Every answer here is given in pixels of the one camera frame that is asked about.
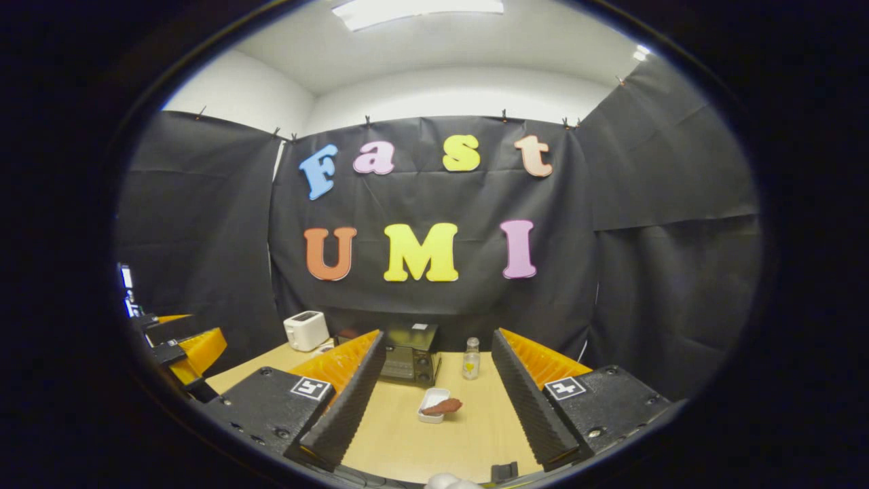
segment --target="small white tray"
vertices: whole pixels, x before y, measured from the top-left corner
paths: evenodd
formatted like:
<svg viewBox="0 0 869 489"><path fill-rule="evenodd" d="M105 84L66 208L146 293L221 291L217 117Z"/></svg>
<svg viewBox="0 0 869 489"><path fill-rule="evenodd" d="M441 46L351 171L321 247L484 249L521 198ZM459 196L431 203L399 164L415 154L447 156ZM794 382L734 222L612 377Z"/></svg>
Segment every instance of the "small white tray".
<svg viewBox="0 0 869 489"><path fill-rule="evenodd" d="M420 421L423 423L437 424L442 422L443 414L438 414L437 416L426 416L425 414L422 414L422 410L447 399L449 399L449 391L447 389L438 389L436 387L428 389L426 395L422 398L422 404L420 404L420 409L416 412L416 415L419 416Z"/></svg>

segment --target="black fabric backdrop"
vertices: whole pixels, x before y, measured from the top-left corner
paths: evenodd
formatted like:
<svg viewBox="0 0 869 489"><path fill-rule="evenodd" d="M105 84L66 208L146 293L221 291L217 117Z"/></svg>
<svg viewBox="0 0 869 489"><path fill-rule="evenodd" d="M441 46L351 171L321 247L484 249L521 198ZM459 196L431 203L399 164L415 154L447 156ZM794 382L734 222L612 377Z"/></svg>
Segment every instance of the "black fabric backdrop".
<svg viewBox="0 0 869 489"><path fill-rule="evenodd" d="M480 166L447 171L443 142L472 134ZM549 144L544 161L554 172L529 174L513 143L534 134ZM370 141L395 145L387 175L360 174L353 162ZM309 200L299 163L335 144L334 188ZM282 317L304 309L325 311L329 329L376 327L412 320L441 326L441 347L464 349L476 336L488 349L492 331L506 327L576 356L585 340L594 303L594 234L588 168L575 137L563 126L484 117L412 118L328 131L288 144L272 194L269 248L278 310ZM507 240L499 227L510 219L534 222L529 242L537 275L507 280ZM390 224L408 224L422 242L436 223L458 226L454 237L455 282L408 278L388 282ZM336 282L312 276L305 264L309 228L352 226L350 273ZM324 261L337 260L337 241L325 243Z"/></svg>
<svg viewBox="0 0 869 489"><path fill-rule="evenodd" d="M582 122L600 289L583 363L694 395L739 337L760 274L757 195L715 109L650 57Z"/></svg>
<svg viewBox="0 0 869 489"><path fill-rule="evenodd" d="M443 142L472 134L481 164L447 171ZM549 145L546 178L513 143ZM138 302L219 325L219 372L285 341L281 319L324 311L334 333L392 321L441 325L441 348L505 327L583 363L619 364L672 399L691 396L739 336L760 269L760 229L747 161L700 93L655 57L582 122L485 117L375 122L287 143L207 117L158 115L136 154L120 210L119 258ZM387 175L353 162L371 141L395 145ZM334 188L310 200L299 163L335 144ZM501 222L534 222L536 276L508 280ZM421 242L453 223L455 282L388 282L390 224ZM308 272L310 228L352 226L350 273ZM265 248L271 253L271 277ZM324 259L337 260L334 237Z"/></svg>
<svg viewBox="0 0 869 489"><path fill-rule="evenodd" d="M228 346L208 375L286 341L266 246L279 142L240 124L161 112L124 183L117 256L130 265L136 302L222 328Z"/></svg>

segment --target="glass bottle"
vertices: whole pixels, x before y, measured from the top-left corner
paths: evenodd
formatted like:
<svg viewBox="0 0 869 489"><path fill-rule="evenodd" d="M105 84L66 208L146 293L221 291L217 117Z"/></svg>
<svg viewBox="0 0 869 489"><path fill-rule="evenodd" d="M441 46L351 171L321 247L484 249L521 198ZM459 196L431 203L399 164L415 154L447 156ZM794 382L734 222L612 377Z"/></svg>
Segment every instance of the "glass bottle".
<svg viewBox="0 0 869 489"><path fill-rule="evenodd" d="M468 338L468 349L461 362L461 375L468 380L480 375L480 340L477 338Z"/></svg>

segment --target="white wall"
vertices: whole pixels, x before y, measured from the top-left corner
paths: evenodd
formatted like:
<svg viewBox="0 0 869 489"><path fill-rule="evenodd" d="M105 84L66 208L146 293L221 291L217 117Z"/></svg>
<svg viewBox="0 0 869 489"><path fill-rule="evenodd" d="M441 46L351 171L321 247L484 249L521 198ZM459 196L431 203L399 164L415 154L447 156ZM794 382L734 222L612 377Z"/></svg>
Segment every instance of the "white wall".
<svg viewBox="0 0 869 489"><path fill-rule="evenodd" d="M351 85L318 97L304 132L425 116L492 116L576 124L611 87L550 72L511 68L418 70Z"/></svg>
<svg viewBox="0 0 869 489"><path fill-rule="evenodd" d="M278 70L229 50L191 78L163 107L165 111L225 119L280 136L302 133L314 96Z"/></svg>

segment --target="wooden table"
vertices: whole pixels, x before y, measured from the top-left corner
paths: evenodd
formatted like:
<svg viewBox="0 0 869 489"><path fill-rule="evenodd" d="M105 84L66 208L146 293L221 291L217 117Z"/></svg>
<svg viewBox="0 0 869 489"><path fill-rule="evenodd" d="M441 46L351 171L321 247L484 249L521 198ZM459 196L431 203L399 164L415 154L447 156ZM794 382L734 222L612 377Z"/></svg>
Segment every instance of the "wooden table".
<svg viewBox="0 0 869 489"><path fill-rule="evenodd" d="M449 389L464 405L445 415L439 425L422 423L416 417L425 388L378 381L342 463L408 482L427 482L438 472L451 472L483 483L491 479L492 465L513 461L518 462L520 475L543 470L534 461L492 354L480 355L480 377L465 380L462 353L441 354L435 387ZM311 357L312 353L297 352L284 344L206 381L224 393L260 367L287 371Z"/></svg>

